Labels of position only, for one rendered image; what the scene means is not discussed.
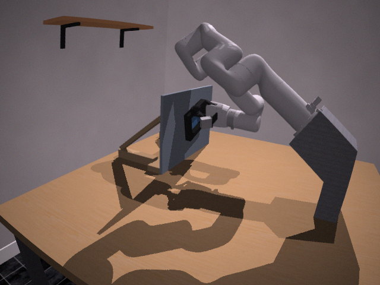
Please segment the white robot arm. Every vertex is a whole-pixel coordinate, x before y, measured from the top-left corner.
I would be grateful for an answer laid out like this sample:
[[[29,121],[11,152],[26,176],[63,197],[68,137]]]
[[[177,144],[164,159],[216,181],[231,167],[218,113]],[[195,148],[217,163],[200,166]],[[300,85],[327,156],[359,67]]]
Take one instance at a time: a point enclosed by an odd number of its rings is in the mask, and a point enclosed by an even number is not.
[[[194,61],[192,56],[203,48],[208,52]],[[229,110],[227,126],[231,129],[258,132],[264,100],[296,131],[295,137],[320,111],[315,110],[319,97],[307,104],[259,55],[241,60],[241,48],[208,23],[180,39],[175,51],[196,80],[209,76],[242,110]],[[262,97],[248,92],[255,84]]]

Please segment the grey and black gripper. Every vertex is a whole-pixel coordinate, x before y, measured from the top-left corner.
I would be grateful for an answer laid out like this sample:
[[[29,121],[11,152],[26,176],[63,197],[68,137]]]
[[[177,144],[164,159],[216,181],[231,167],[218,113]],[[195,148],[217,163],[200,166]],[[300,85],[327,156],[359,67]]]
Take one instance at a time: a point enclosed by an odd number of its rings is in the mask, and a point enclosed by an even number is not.
[[[229,110],[231,108],[225,104],[217,103],[217,102],[210,102],[206,100],[202,106],[194,105],[191,107],[191,110],[196,111],[205,111],[206,114],[203,114],[202,112],[197,112],[194,116],[196,117],[205,117],[205,116],[212,116],[217,112],[217,120],[213,123],[213,126],[215,127],[222,127],[227,128],[227,116],[229,113]]]

